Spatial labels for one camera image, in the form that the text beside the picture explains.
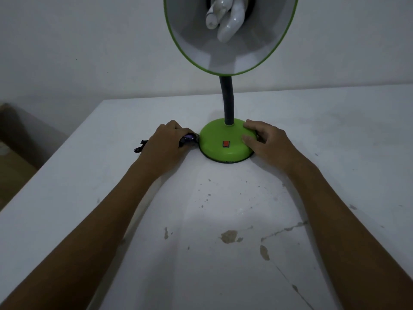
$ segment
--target desk lamp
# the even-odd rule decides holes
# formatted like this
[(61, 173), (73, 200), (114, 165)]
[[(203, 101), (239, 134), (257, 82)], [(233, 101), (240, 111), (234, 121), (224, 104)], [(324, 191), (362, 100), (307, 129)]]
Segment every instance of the desk lamp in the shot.
[(255, 132), (234, 118), (232, 76), (246, 73), (264, 62), (284, 38), (298, 0), (248, 0), (241, 28), (222, 43), (217, 31), (206, 27), (211, 0), (163, 0), (169, 32), (184, 57), (199, 69), (219, 76), (224, 118), (209, 122), (199, 133), (199, 148), (211, 160), (236, 163), (252, 150), (241, 139)]

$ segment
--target hand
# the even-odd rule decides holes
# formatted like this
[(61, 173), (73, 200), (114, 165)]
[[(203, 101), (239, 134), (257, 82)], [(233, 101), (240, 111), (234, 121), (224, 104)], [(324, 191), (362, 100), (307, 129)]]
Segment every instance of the hand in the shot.
[(188, 133), (188, 128), (182, 128), (176, 121), (159, 125), (155, 134), (149, 138), (140, 156), (137, 159), (145, 170), (155, 178), (173, 169), (183, 158), (190, 146), (179, 148), (179, 140)]
[(244, 123), (244, 127), (256, 130), (257, 135), (263, 142), (259, 142), (248, 135), (242, 136), (243, 142), (268, 164), (289, 173), (298, 161), (305, 159), (282, 129), (249, 119)]

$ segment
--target white table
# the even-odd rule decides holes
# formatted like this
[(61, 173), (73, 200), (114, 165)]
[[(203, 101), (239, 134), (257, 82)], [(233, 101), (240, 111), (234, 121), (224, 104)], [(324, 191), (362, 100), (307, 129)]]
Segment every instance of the white table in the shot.
[[(285, 129), (410, 276), (412, 95), (413, 85), (235, 95), (235, 116)], [(199, 132), (222, 116), (220, 95), (102, 102), (0, 212), (0, 300), (110, 192), (159, 124)], [(146, 195), (90, 308), (338, 308), (311, 228), (290, 230), (305, 220), (289, 181), (259, 158), (219, 164), (192, 150)], [(225, 244), (227, 230), (242, 242)]]

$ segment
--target green rim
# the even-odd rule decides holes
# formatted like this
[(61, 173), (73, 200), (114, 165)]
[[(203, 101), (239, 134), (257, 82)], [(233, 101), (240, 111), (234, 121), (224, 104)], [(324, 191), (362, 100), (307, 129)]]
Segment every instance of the green rim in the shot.
[(210, 74), (212, 74), (212, 75), (217, 75), (217, 76), (236, 76), (236, 75), (240, 75), (240, 74), (246, 73), (246, 72), (248, 72), (248, 71), (250, 71), (250, 70), (258, 67), (259, 65), (261, 65), (261, 63), (263, 63), (266, 59), (268, 59), (268, 58), (270, 57), (270, 55), (276, 50), (276, 48), (278, 48), (278, 46), (280, 45), (281, 41), (284, 39), (284, 37), (285, 37), (288, 29), (290, 28), (290, 25), (291, 25), (291, 23), (292, 23), (292, 19), (294, 18), (294, 15), (295, 15), (295, 10), (297, 9), (297, 4), (298, 4), (298, 0), (295, 0), (295, 4), (294, 4), (294, 8), (293, 8), (293, 10), (292, 10), (292, 15), (291, 15), (290, 21), (288, 22), (287, 28), (285, 29), (284, 33), (282, 34), (282, 37), (281, 37), (280, 41), (278, 41), (278, 43), (276, 44), (276, 46), (274, 47), (274, 49), (273, 49), (261, 62), (259, 62), (257, 65), (251, 67), (250, 69), (247, 69), (246, 71), (242, 71), (242, 72), (239, 72), (239, 73), (236, 73), (236, 74), (221, 74), (221, 73), (215, 73), (215, 72), (209, 71), (209, 70), (207, 70), (207, 69), (199, 66), (199, 65), (196, 64), (193, 60), (191, 60), (191, 59), (189, 58), (189, 56), (187, 56), (187, 55), (185, 54), (185, 52), (182, 51), (181, 47), (179, 46), (178, 42), (176, 41), (175, 37), (173, 36), (171, 26), (169, 25), (168, 12), (166, 11), (166, 0), (163, 0), (163, 11), (164, 11), (164, 13), (165, 13), (166, 24), (168, 25), (168, 30), (169, 30), (169, 33), (171, 34), (171, 37), (172, 37), (173, 42), (175, 42), (175, 45), (178, 47), (179, 51), (182, 53), (182, 55), (183, 55), (189, 62), (191, 62), (194, 66), (198, 67), (199, 69), (203, 70), (204, 72), (210, 73)]

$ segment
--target lamp shade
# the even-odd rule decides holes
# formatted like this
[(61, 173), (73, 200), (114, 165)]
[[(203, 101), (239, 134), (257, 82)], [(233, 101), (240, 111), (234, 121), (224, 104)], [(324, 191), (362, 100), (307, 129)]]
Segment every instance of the lamp shade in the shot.
[(298, 0), (255, 0), (249, 18), (227, 43), (205, 25), (206, 0), (163, 0), (169, 32), (181, 53), (201, 70), (234, 76), (264, 62), (284, 38)]

